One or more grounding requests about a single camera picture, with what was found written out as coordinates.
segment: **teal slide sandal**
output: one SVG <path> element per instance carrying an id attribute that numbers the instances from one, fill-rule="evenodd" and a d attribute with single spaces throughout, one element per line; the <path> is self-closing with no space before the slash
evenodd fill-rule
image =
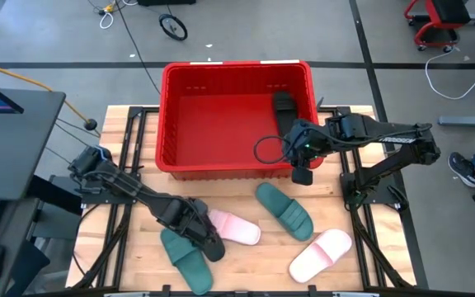
<path id="1" fill-rule="evenodd" d="M 195 295 L 210 291 L 214 279 L 201 250 L 170 229 L 161 232 L 161 241 L 172 265 L 177 267 L 191 291 Z"/>
<path id="2" fill-rule="evenodd" d="M 313 222 L 308 212 L 296 200 L 290 199 L 268 182 L 257 187 L 256 198 L 294 238 L 299 241 L 311 238 Z"/>

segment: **slide sandal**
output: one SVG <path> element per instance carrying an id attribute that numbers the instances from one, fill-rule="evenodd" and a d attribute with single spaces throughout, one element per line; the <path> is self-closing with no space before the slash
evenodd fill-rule
<path id="1" fill-rule="evenodd" d="M 281 91 L 274 93 L 272 106 L 278 124 L 278 135 L 284 137 L 293 128 L 294 120 L 298 119 L 296 102 L 289 93 Z"/>
<path id="2" fill-rule="evenodd" d="M 201 250 L 170 229 L 161 232 L 161 241 L 172 265 L 177 267 L 191 291 L 196 295 L 210 291 L 214 279 Z"/>
<path id="3" fill-rule="evenodd" d="M 256 198 L 292 237 L 299 241 L 311 238 L 313 222 L 308 212 L 296 200 L 290 199 L 268 182 L 257 187 Z"/>
<path id="4" fill-rule="evenodd" d="M 245 219 L 221 210 L 210 210 L 208 216 L 222 239 L 246 245 L 260 241 L 260 227 Z"/>
<path id="5" fill-rule="evenodd" d="M 289 266 L 289 274 L 298 283 L 312 279 L 320 271 L 333 266 L 351 248 L 350 236 L 338 229 L 329 229 L 301 252 Z"/>

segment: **red plastic bin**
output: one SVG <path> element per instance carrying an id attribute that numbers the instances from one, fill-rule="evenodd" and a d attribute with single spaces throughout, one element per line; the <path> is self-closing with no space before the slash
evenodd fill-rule
<path id="1" fill-rule="evenodd" d="M 164 69 L 155 163 L 179 180 L 288 177 L 288 163 L 253 153 L 277 135 L 272 95 L 292 94 L 299 118 L 317 124 L 311 68 L 300 61 L 172 63 Z M 279 140 L 258 147 L 281 156 Z M 312 162 L 318 167 L 322 159 Z"/>

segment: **black box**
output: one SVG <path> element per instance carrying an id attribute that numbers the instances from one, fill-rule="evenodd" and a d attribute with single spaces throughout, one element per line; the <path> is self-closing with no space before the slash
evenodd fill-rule
<path id="1" fill-rule="evenodd" d="M 139 0 L 139 5 L 151 6 L 151 5 L 176 5 L 176 4 L 195 4 L 197 0 Z"/>

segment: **person's foot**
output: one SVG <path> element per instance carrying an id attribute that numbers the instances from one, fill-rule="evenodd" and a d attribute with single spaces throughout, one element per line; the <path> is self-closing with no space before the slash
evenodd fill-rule
<path id="1" fill-rule="evenodd" d="M 472 162 L 460 153 L 453 152 L 449 156 L 449 166 L 465 185 L 475 187 L 475 168 Z"/>

